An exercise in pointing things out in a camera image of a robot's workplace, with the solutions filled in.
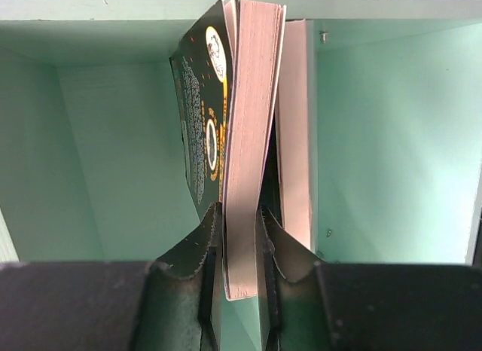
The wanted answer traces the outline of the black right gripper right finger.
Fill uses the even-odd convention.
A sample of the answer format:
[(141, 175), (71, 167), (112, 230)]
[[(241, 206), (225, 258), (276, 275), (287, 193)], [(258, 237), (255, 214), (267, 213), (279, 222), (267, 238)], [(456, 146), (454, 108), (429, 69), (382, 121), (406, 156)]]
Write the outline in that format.
[(331, 350), (319, 268), (323, 261), (259, 206), (255, 250), (262, 350)]

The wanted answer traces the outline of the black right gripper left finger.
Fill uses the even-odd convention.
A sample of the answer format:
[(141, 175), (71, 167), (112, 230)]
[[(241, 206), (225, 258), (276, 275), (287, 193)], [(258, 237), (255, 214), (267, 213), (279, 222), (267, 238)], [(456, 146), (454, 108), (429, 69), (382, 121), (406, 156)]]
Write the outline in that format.
[(133, 350), (218, 350), (221, 343), (220, 203), (149, 266), (131, 338)]

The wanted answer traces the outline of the black paperback book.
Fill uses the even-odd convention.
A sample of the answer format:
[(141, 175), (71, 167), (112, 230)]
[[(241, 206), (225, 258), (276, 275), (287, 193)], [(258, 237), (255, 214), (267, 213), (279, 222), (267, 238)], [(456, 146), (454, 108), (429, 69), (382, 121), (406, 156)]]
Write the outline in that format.
[(218, 0), (170, 57), (185, 171), (198, 215), (224, 216), (228, 300), (258, 293), (255, 221), (285, 31), (284, 5)]

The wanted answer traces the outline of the dark blue paperback book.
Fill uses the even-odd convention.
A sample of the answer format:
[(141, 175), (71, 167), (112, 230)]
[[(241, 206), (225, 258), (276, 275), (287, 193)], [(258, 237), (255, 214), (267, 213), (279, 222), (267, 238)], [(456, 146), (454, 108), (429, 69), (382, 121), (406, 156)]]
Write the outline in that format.
[(312, 251), (308, 32), (306, 19), (285, 23), (275, 121), (282, 226)]

